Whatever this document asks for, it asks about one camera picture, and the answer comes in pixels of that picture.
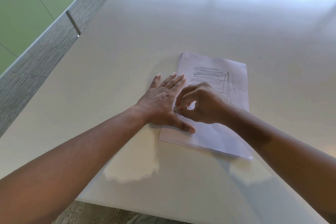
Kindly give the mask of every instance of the left hand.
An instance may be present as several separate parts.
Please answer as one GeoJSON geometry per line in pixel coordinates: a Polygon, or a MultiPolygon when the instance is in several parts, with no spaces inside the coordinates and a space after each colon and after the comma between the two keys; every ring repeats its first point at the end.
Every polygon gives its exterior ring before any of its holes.
{"type": "Polygon", "coordinates": [[[186,82],[184,74],[176,76],[173,73],[158,85],[160,78],[161,74],[154,77],[149,89],[136,105],[144,111],[148,123],[174,126],[182,131],[195,133],[195,128],[180,120],[173,111],[176,94],[186,82]]]}

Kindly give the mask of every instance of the stack of paper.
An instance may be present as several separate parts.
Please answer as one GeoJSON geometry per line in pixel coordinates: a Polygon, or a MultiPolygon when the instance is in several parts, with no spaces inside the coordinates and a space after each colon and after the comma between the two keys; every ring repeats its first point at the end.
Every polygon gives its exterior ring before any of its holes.
{"type": "MultiPolygon", "coordinates": [[[[208,82],[233,104],[249,110],[246,64],[183,52],[177,68],[177,74],[181,73],[184,73],[187,79],[185,86],[208,82]]],[[[159,135],[160,140],[213,153],[252,159],[252,154],[244,146],[241,137],[228,127],[194,122],[181,115],[178,116],[194,126],[196,133],[189,134],[174,127],[163,126],[159,135]]]]}

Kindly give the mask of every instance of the white table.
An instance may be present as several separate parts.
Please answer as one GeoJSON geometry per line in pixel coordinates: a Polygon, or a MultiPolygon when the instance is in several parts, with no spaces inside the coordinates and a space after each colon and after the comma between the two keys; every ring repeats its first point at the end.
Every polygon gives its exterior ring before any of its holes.
{"type": "MultiPolygon", "coordinates": [[[[336,0],[107,0],[0,139],[0,177],[136,103],[189,50],[247,64],[250,111],[336,156],[336,0]]],[[[143,128],[78,197],[192,223],[324,223],[252,163],[143,128]]]]}

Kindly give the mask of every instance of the pencil sketch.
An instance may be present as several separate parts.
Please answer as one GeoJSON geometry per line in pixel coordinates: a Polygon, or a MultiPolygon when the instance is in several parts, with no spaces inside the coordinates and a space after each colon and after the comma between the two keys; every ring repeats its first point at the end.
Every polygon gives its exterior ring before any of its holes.
{"type": "Polygon", "coordinates": [[[233,82],[233,74],[221,72],[219,69],[208,67],[194,67],[191,84],[196,85],[201,82],[207,82],[213,89],[232,101],[231,94],[236,93],[233,82]]]}

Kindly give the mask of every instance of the fingernail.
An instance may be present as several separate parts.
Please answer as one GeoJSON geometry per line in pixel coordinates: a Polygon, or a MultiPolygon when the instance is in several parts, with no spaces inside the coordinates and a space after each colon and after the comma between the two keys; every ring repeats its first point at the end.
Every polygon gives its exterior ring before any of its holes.
{"type": "Polygon", "coordinates": [[[195,129],[192,127],[188,129],[188,133],[194,134],[195,132],[196,132],[195,129]]]}

